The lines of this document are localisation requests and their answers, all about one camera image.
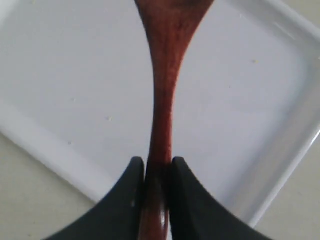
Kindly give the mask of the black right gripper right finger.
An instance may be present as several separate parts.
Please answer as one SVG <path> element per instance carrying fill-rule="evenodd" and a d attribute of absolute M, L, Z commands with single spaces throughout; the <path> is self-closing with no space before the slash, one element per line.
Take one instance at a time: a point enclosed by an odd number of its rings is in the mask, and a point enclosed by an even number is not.
<path fill-rule="evenodd" d="M 169 193 L 174 240 L 266 240 L 216 201 L 182 157 L 171 163 Z"/>

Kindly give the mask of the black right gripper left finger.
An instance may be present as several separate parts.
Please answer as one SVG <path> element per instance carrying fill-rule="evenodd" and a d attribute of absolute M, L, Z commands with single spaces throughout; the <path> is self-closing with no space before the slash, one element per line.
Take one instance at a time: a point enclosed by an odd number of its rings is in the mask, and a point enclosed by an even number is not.
<path fill-rule="evenodd" d="M 133 157 L 111 191 L 90 211 L 48 240 L 136 240 L 144 184 L 144 162 Z"/>

